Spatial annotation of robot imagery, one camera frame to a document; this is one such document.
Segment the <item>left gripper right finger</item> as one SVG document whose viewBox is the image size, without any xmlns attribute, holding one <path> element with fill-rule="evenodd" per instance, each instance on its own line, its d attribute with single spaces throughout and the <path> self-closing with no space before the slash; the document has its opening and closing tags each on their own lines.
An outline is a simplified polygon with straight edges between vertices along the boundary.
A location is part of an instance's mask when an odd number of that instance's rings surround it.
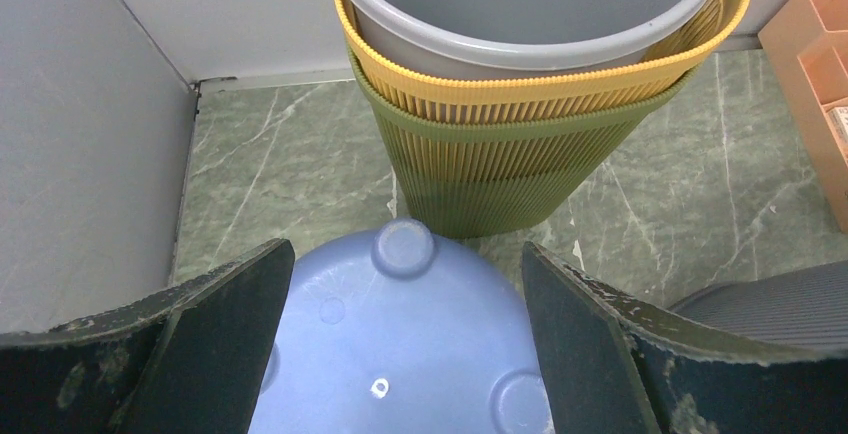
<svg viewBox="0 0 848 434">
<path fill-rule="evenodd" d="M 524 293 L 557 433 L 843 433 L 847 350 L 715 329 L 535 243 Z"/>
</svg>

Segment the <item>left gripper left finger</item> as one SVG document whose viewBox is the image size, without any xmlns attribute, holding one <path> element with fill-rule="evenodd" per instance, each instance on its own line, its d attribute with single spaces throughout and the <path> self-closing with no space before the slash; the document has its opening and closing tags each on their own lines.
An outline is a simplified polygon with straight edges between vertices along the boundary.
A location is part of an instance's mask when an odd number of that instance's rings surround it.
<svg viewBox="0 0 848 434">
<path fill-rule="evenodd" d="M 5 433 L 244 433 L 295 252 L 273 239 L 134 303 L 1 337 Z"/>
</svg>

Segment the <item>dark grey mesh bin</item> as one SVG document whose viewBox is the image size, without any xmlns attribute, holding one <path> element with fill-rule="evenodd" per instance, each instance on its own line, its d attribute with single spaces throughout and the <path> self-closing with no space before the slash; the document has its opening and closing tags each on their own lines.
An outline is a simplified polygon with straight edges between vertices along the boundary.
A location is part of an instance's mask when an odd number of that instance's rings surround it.
<svg viewBox="0 0 848 434">
<path fill-rule="evenodd" d="M 684 318 L 735 335 L 816 351 L 847 350 L 847 263 L 710 285 L 673 304 Z"/>
</svg>

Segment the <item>blue plastic bin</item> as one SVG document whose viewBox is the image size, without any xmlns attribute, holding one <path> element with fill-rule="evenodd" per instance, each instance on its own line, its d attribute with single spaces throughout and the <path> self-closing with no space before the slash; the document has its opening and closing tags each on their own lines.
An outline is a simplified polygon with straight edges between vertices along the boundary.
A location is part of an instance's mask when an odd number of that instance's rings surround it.
<svg viewBox="0 0 848 434">
<path fill-rule="evenodd" d="M 469 248 L 400 218 L 298 259 L 253 433 L 550 433 L 528 310 Z"/>
</svg>

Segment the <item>light grey plastic bin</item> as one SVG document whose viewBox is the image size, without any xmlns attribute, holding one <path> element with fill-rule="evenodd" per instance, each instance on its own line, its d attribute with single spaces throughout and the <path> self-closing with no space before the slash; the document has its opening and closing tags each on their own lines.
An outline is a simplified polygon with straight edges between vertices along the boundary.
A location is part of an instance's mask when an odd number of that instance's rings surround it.
<svg viewBox="0 0 848 434">
<path fill-rule="evenodd" d="M 361 37 L 397 65 L 460 80 L 634 64 L 707 0 L 349 0 Z"/>
</svg>

